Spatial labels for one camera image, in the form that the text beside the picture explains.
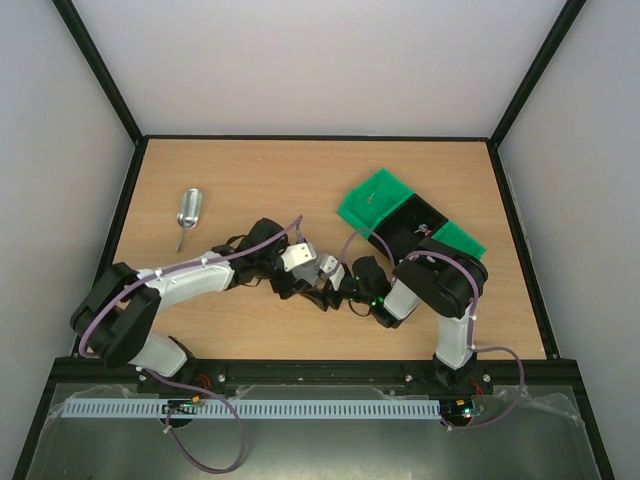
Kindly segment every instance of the purple cable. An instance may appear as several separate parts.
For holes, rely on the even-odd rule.
[[[471,290],[473,290],[473,300],[471,301],[471,307],[469,308],[469,326],[467,328],[467,345],[471,347],[473,345],[473,322],[474,322],[473,316],[476,313],[476,308],[478,307],[478,300],[480,299],[480,290],[478,289],[478,284],[469,273],[469,270],[464,268],[462,265],[460,265],[460,263],[456,262],[453,258],[447,257],[446,255],[443,255],[441,253],[430,252],[428,250],[416,250],[415,252],[411,252],[409,255],[407,255],[405,259],[411,259],[413,257],[418,257],[418,256],[429,256],[429,257],[437,258],[439,260],[447,262],[448,264],[458,269],[460,273],[462,273],[465,276],[465,278],[469,281],[469,284],[471,285]]]
[[[251,254],[253,252],[256,252],[256,251],[260,250],[261,248],[264,248],[267,245],[275,242],[280,237],[286,235],[286,233],[289,232],[290,230],[292,230],[294,227],[296,229],[296,232],[299,234],[298,236],[300,236],[300,222],[302,222],[302,215],[300,215],[291,225],[289,225],[286,228],[284,228],[283,230],[279,231],[274,236],[266,239],[264,242],[261,242],[258,245],[255,245],[255,246],[253,246],[251,248],[247,248],[246,250],[243,250],[242,252],[236,252],[236,253],[232,253],[231,255],[227,255],[225,257],[217,257],[217,258],[214,258],[212,260],[209,260],[207,262],[207,265],[211,265],[212,263],[220,263],[220,262],[226,262],[226,261],[229,261],[229,260],[234,260],[236,258],[240,258],[240,257],[243,257],[245,255],[249,255],[249,254]],[[193,267],[197,267],[197,266],[200,266],[200,265],[202,265],[202,261],[200,259],[197,259],[197,260],[190,260],[188,262],[183,262],[183,263],[176,263],[175,265],[164,267],[161,270],[162,270],[162,274],[166,275],[166,274],[169,274],[169,273],[177,272],[178,270],[184,270],[184,269],[187,269],[187,268],[193,268]],[[79,351],[80,355],[82,355],[85,358],[97,357],[97,355],[92,355],[89,352],[87,352],[87,343],[89,341],[89,338],[91,337],[91,335],[95,331],[95,329],[100,324],[100,322],[102,320],[104,320],[104,317],[107,316],[107,314],[118,304],[118,302],[120,302],[123,298],[125,298],[127,295],[129,295],[131,292],[133,292],[136,288],[141,287],[142,285],[147,283],[149,280],[153,280],[154,278],[156,278],[156,274],[155,273],[153,273],[151,275],[147,275],[146,277],[142,277],[139,280],[136,280],[131,285],[128,285],[127,287],[125,287],[124,290],[122,290],[118,295],[113,297],[109,303],[107,303],[107,305],[100,311],[100,313],[98,313],[96,315],[96,318],[94,318],[93,321],[89,324],[89,326],[85,330],[84,334],[82,335],[82,338],[80,338],[80,345],[78,346],[78,351]]]
[[[364,233],[364,232],[369,232],[382,244],[385,251],[387,252],[389,261],[391,262],[391,268],[394,268],[396,266],[393,260],[393,254],[391,253],[391,249],[389,248],[389,245],[387,245],[387,242],[385,242],[380,235],[378,235],[376,232],[374,232],[370,228],[359,228],[355,232],[353,232],[349,238],[347,238],[347,241],[345,242],[344,247],[342,247],[342,251],[340,252],[340,256],[338,257],[338,264],[333,270],[331,270],[331,272],[327,273],[327,277],[330,277],[331,275],[336,273],[338,268],[340,268],[340,265],[342,265],[342,262],[344,261],[344,257],[347,255],[347,249],[349,248],[349,245],[351,244],[353,239],[356,238],[360,233]]]
[[[450,423],[448,423],[444,418],[441,418],[440,419],[440,423],[442,423],[445,427],[447,427],[447,429],[457,430],[459,432],[464,432],[464,431],[467,431],[467,430],[475,430],[477,428],[488,427],[489,425],[493,425],[493,424],[499,422],[500,420],[502,420],[504,417],[509,415],[513,411],[514,408],[516,408],[516,405],[518,404],[518,402],[520,401],[520,397],[522,396],[522,392],[524,391],[524,366],[522,365],[522,360],[520,360],[520,357],[518,357],[516,352],[514,352],[513,350],[511,350],[510,348],[507,348],[507,347],[478,348],[476,350],[476,352],[478,352],[478,353],[487,353],[487,352],[495,352],[496,350],[502,350],[502,351],[508,352],[511,355],[513,355],[513,358],[516,359],[516,363],[518,364],[518,370],[520,372],[520,383],[518,384],[518,392],[516,393],[516,398],[513,400],[511,405],[509,405],[509,407],[504,412],[502,412],[500,415],[498,415],[496,418],[493,418],[493,419],[491,419],[491,420],[489,420],[487,422],[484,422],[484,423],[480,423],[478,425],[467,425],[466,427],[456,427],[456,426],[451,425]]]
[[[171,434],[173,439],[176,441],[176,444],[178,445],[178,447],[180,447],[180,451],[182,452],[182,455],[184,456],[184,458],[186,458],[189,461],[189,463],[191,463],[194,467],[199,468],[203,472],[212,473],[212,474],[229,473],[229,472],[233,472],[235,469],[237,469],[242,464],[242,460],[244,459],[245,451],[247,450],[247,432],[245,431],[244,425],[242,424],[242,420],[240,419],[240,415],[238,415],[238,412],[236,411],[236,409],[233,408],[233,405],[231,405],[231,403],[229,403],[229,401],[226,398],[224,398],[222,395],[218,395],[217,393],[213,393],[213,392],[211,392],[209,390],[206,390],[204,388],[195,387],[193,385],[187,385],[186,383],[172,382],[171,380],[168,380],[167,378],[163,377],[162,375],[158,374],[157,372],[154,372],[153,370],[144,370],[144,371],[148,375],[150,375],[153,378],[155,378],[156,380],[158,380],[160,383],[164,383],[165,385],[167,385],[169,387],[180,388],[180,389],[183,389],[183,390],[191,390],[192,392],[201,393],[203,395],[206,395],[207,397],[210,397],[210,398],[213,398],[215,400],[218,400],[218,401],[222,402],[224,404],[224,406],[227,407],[229,412],[231,412],[231,415],[233,415],[233,417],[236,419],[236,423],[238,424],[238,429],[240,430],[240,434],[241,434],[240,452],[238,452],[238,456],[235,459],[235,461],[231,465],[229,465],[227,468],[207,467],[206,465],[204,465],[204,464],[200,463],[199,461],[197,461],[195,458],[193,458],[191,456],[191,454],[189,452],[187,452],[187,449],[184,447],[184,445],[182,444],[182,442],[180,441],[180,439],[178,438],[176,433],[173,431],[173,428],[171,428],[171,424],[170,424],[171,414],[176,409],[170,409],[167,412],[167,416],[166,416],[166,418],[164,420],[164,424],[165,424],[165,427],[168,429],[166,431]]]

